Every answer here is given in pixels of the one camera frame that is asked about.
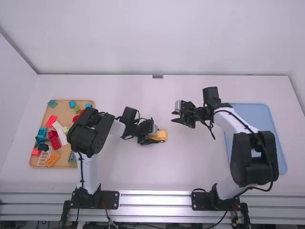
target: wooden tray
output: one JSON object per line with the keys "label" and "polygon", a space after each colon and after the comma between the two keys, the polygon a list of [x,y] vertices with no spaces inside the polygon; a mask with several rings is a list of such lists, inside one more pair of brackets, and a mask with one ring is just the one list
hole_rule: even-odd
{"label": "wooden tray", "polygon": [[[63,127],[67,126],[70,128],[73,125],[72,118],[76,116],[74,109],[71,109],[69,107],[69,101],[75,101],[78,106],[80,106],[81,110],[85,109],[85,104],[91,103],[93,107],[95,107],[95,104],[92,100],[55,100],[55,102],[58,104],[55,108],[47,106],[46,112],[44,113],[44,117],[41,123],[41,127],[46,127],[46,123],[51,115],[54,115],[57,117],[57,120]],[[55,130],[54,127],[48,127],[48,131]],[[60,158],[59,160],[50,168],[77,168],[77,164],[69,164],[68,158],[69,154],[71,152],[71,145],[67,144],[65,146],[61,146],[58,150],[54,150],[52,148],[51,155],[56,152]],[[48,168],[43,166],[37,166],[39,156],[34,156],[29,152],[30,154],[30,161],[29,164],[32,168]]]}

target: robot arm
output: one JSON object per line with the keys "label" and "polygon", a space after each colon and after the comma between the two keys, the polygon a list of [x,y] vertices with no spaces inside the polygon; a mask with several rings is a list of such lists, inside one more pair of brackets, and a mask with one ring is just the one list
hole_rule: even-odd
{"label": "robot arm", "polygon": [[[177,101],[174,115],[179,118],[172,122],[195,128],[197,121],[204,124],[212,133],[213,124],[225,132],[232,133],[233,146],[230,162],[231,174],[215,184],[211,192],[216,199],[226,200],[239,196],[254,186],[272,183],[278,179],[278,163],[275,137],[270,131],[260,131],[243,120],[228,103],[221,103],[217,87],[203,89],[203,107],[195,107],[192,102]],[[261,152],[260,157],[252,158],[251,150]]]}
{"label": "robot arm", "polygon": [[135,119],[137,112],[136,109],[126,107],[123,115],[117,120],[109,113],[87,107],[73,124],[67,134],[67,141],[77,158],[77,190],[82,190],[85,195],[94,195],[101,189],[98,179],[98,153],[102,150],[108,134],[123,139],[127,136],[137,137],[141,145],[159,142],[148,137],[158,131],[153,119],[144,119],[140,123],[140,117]]}

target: black mounting bracket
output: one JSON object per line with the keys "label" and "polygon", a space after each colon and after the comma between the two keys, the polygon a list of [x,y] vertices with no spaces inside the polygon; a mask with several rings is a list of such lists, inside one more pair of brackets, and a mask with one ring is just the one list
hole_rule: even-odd
{"label": "black mounting bracket", "polygon": [[78,189],[72,192],[70,208],[81,209],[118,209],[120,193],[118,191],[96,191],[93,195],[83,195]]}
{"label": "black mounting bracket", "polygon": [[211,192],[192,192],[191,197],[194,211],[240,211],[239,198],[218,200],[215,204]]}
{"label": "black mounting bracket", "polygon": [[118,209],[120,193],[118,191],[100,191],[100,189],[101,185],[93,195],[88,195],[76,188],[72,192],[71,201],[66,200],[63,204],[59,228],[65,228],[68,213],[72,208],[104,209],[105,204],[107,209]]}

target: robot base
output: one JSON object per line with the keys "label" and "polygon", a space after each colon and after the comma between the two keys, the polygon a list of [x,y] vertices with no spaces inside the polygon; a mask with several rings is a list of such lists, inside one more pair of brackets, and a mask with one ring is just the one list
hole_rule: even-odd
{"label": "robot base", "polygon": [[90,195],[83,188],[76,188],[71,197],[70,208],[81,209],[118,209],[120,193],[118,191],[101,191],[101,185],[97,191]]}
{"label": "robot base", "polygon": [[239,198],[221,200],[215,190],[210,192],[192,192],[192,209],[194,211],[240,211]]}

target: metal frame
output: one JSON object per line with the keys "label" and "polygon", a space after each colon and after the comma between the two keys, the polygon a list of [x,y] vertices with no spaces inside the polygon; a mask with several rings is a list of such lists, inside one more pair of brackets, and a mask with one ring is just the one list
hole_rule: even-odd
{"label": "metal frame", "polygon": [[[193,211],[189,191],[120,191],[117,210],[108,210],[117,222],[216,223],[223,211]],[[0,193],[0,220],[59,221],[62,205],[71,193]],[[253,224],[305,224],[305,193],[242,195]],[[68,221],[75,221],[71,209]],[[108,221],[103,209],[81,209],[79,221]],[[222,223],[231,223],[231,214]]]}

